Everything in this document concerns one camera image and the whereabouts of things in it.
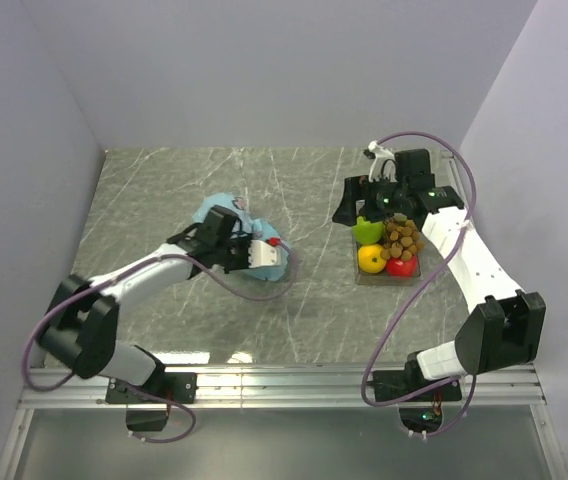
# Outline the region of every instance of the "red object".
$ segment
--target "red object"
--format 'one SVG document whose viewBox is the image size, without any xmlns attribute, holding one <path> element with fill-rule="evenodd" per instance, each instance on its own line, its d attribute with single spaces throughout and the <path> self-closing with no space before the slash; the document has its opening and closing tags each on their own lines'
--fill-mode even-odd
<svg viewBox="0 0 568 480">
<path fill-rule="evenodd" d="M 391 258 L 386 262 L 386 272 L 395 277 L 410 277 L 417 268 L 417 257 L 413 255 L 408 262 L 399 258 Z"/>
</svg>

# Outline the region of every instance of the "marble surface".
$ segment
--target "marble surface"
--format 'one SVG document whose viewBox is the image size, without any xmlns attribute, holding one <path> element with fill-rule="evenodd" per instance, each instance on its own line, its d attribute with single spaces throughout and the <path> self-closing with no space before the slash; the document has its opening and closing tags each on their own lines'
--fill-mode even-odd
<svg viewBox="0 0 568 480">
<path fill-rule="evenodd" d="M 450 184 L 450 161 L 436 157 L 438 183 Z M 242 195 L 252 215 L 268 219 L 299 254 L 297 284 L 279 300 L 252 303 L 199 275 L 120 318 L 119 339 L 179 353 L 184 362 L 364 362 L 413 288 L 355 285 L 350 230 L 331 222 L 343 178 L 368 166 L 361 148 L 112 150 L 74 271 L 90 277 L 128 264 L 189 225 L 206 196 Z M 430 245 L 420 258 L 423 272 L 441 261 Z M 226 278 L 252 293 L 282 287 L 237 273 Z M 403 361 L 452 339 L 466 316 L 447 271 L 409 309 L 382 359 Z"/>
</svg>

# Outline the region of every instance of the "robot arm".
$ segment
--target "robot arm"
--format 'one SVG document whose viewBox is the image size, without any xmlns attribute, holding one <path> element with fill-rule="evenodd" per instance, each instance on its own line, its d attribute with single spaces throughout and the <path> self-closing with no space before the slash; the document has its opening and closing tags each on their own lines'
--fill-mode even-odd
<svg viewBox="0 0 568 480">
<path fill-rule="evenodd" d="M 497 263 L 451 187 L 437 187 L 428 150 L 392 154 L 371 143 L 369 176 L 345 179 L 344 196 L 333 221 L 352 226 L 359 214 L 381 221 L 401 213 L 415 221 L 442 257 L 453 250 L 459 232 L 464 242 L 448 264 L 460 285 L 469 317 L 455 340 L 408 356 L 405 373 L 416 388 L 437 379 L 484 372 L 535 359 L 546 307 L 538 293 L 524 293 Z M 387 160 L 395 178 L 386 175 Z"/>
<path fill-rule="evenodd" d="M 164 397 L 164 365 L 142 348 L 116 341 L 119 315 L 158 291 L 193 278 L 202 268 L 220 265 L 228 273 L 279 265 L 279 250 L 238 231 L 238 221 L 235 212 L 215 206 L 202 223 L 128 266 L 90 279 L 70 275 L 58 287 L 49 311 L 82 291 L 108 286 L 53 317 L 37 343 L 80 378 L 117 378 Z"/>
</svg>

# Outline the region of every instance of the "glass panel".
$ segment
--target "glass panel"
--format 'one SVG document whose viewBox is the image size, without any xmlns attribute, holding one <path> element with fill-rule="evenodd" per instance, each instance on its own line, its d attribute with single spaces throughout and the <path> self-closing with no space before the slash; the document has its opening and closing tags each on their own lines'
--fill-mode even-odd
<svg viewBox="0 0 568 480">
<path fill-rule="evenodd" d="M 17 478 L 550 478 L 528 407 L 473 408 L 426 443 L 399 430 L 395 409 L 197 414 L 186 440 L 141 445 L 127 438 L 122 410 L 38 411 Z"/>
<path fill-rule="evenodd" d="M 435 155 L 432 163 L 437 182 L 450 184 L 448 160 Z M 251 214 L 272 223 L 299 254 L 292 290 L 277 301 L 248 302 L 199 275 L 123 316 L 119 338 L 193 363 L 366 361 L 414 288 L 355 285 L 350 229 L 331 222 L 343 179 L 369 166 L 361 148 L 112 150 L 74 271 L 88 277 L 126 265 L 188 226 L 206 196 L 242 195 Z M 423 274 L 440 261 L 429 245 L 420 254 Z M 254 294 L 282 287 L 238 273 L 225 278 Z M 450 340 L 466 317 L 447 271 L 407 312 L 382 359 L 403 361 Z"/>
</svg>

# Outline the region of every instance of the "clear plastic tray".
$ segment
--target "clear plastic tray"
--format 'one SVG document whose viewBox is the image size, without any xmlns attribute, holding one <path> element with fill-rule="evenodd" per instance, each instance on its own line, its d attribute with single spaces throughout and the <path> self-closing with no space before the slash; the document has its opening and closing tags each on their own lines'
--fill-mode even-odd
<svg viewBox="0 0 568 480">
<path fill-rule="evenodd" d="M 417 255 L 417 268 L 410 277 L 400 277 L 397 275 L 389 275 L 386 270 L 380 273 L 366 273 L 362 271 L 357 264 L 357 250 L 361 245 L 355 241 L 353 237 L 353 263 L 355 264 L 355 284 L 356 285 L 376 285 L 376 286 L 394 286 L 394 287 L 410 287 L 417 285 L 422 278 L 422 270 L 420 268 L 420 256 Z"/>
</svg>

